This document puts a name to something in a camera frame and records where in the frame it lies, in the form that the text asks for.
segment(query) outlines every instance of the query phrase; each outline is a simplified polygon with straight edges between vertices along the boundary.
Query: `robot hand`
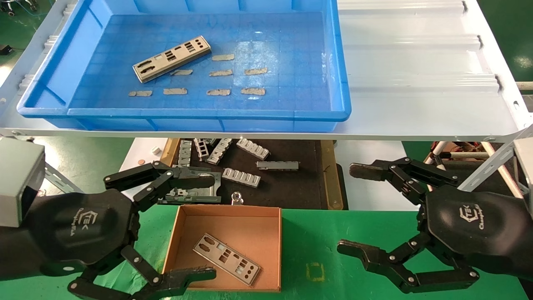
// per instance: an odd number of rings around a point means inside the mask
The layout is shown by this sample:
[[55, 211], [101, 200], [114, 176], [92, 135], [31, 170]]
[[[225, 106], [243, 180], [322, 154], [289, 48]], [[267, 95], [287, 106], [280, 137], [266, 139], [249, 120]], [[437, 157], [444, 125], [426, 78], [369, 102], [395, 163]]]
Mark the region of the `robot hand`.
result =
[[[68, 193], [37, 197], [18, 228], [0, 226], [0, 280], [36, 275], [82, 274], [68, 290], [82, 299], [156, 300], [183, 295], [189, 283], [214, 279], [213, 268], [172, 270], [159, 274], [133, 248], [139, 212], [148, 210], [173, 188], [214, 185], [211, 176], [159, 161], [104, 177], [100, 194]], [[121, 191], [151, 183], [133, 201]], [[93, 283], [127, 260], [147, 284], [134, 295]]]
[[[406, 157], [351, 164], [350, 175], [388, 181], [418, 211], [420, 233], [391, 252], [341, 240], [337, 251], [361, 260], [366, 271], [387, 277], [404, 293], [465, 289], [479, 273], [533, 279], [533, 220], [524, 199], [495, 193], [458, 190], [458, 178], [433, 165]], [[426, 190], [415, 180], [433, 187]], [[403, 264], [428, 249], [449, 271], [413, 273]]]

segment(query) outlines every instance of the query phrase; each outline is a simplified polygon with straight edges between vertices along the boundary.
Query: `cardboard box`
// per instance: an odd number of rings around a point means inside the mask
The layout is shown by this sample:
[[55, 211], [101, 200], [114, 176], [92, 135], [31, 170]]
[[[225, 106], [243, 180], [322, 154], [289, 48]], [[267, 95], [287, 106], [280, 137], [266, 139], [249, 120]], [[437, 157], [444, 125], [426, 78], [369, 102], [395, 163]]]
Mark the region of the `cardboard box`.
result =
[[[208, 233], [261, 267], [249, 287], [192, 249]], [[213, 280], [191, 283], [191, 290], [281, 291], [281, 209], [257, 206], [182, 205], [176, 221], [163, 272], [211, 266]]]

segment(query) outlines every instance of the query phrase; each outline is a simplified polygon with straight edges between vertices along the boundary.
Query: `green mat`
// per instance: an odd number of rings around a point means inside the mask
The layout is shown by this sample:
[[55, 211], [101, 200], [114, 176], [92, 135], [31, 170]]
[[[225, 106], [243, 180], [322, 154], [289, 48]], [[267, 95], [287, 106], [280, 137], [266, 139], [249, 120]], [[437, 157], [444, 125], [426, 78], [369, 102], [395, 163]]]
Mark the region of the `green mat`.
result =
[[[176, 207], [156, 206], [141, 215], [140, 240], [135, 248], [159, 271], [163, 267], [176, 210]], [[342, 238], [392, 250], [417, 233], [415, 212], [284, 209], [282, 216], [280, 294], [188, 291], [181, 299], [527, 299], [518, 279], [483, 272], [477, 283], [467, 290], [405, 295], [385, 277], [365, 272], [358, 259], [336, 252], [336, 244]], [[446, 269], [427, 251], [407, 266], [415, 272]], [[74, 278], [35, 277], [0, 282], [0, 298], [76, 299], [66, 289]], [[123, 263], [99, 278], [97, 283], [132, 293], [145, 281], [131, 266]]]

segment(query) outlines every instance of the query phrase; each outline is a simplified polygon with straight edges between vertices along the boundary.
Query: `blue plastic tray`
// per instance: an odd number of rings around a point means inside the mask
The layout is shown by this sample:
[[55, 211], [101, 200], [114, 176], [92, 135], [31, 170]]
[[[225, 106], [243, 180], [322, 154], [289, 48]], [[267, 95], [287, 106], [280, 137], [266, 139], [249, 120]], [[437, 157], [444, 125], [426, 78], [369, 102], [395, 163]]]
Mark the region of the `blue plastic tray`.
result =
[[[135, 63], [198, 35], [212, 54], [181, 67], [191, 75], [139, 82]], [[224, 69], [233, 75], [209, 77]], [[153, 94], [128, 96], [137, 90]], [[86, 130], [332, 131], [351, 113], [336, 0], [80, 0], [17, 109]]]

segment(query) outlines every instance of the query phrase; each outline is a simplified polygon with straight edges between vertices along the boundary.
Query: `floor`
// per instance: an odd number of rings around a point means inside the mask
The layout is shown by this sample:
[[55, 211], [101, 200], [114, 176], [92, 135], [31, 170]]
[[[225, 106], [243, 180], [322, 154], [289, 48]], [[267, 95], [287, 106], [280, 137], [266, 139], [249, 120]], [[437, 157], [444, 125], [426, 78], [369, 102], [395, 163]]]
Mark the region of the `floor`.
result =
[[[0, 43], [17, 48], [9, 56], [0, 56], [0, 83], [19, 58], [50, 9], [48, 0], [38, 0], [36, 12], [30, 12], [27, 3], [13, 4], [16, 16], [0, 13]], [[516, 81], [533, 81], [533, 37], [529, 33], [533, 22], [529, 13], [533, 2], [528, 0], [479, 0], [481, 9], [498, 40], [501, 51]], [[86, 192], [98, 192], [101, 177], [116, 172], [133, 139], [128, 138], [64, 138], [40, 137], [39, 144], [46, 145], [49, 163]], [[408, 156], [422, 160], [431, 142], [403, 142]], [[49, 186], [50, 193], [54, 187]]]

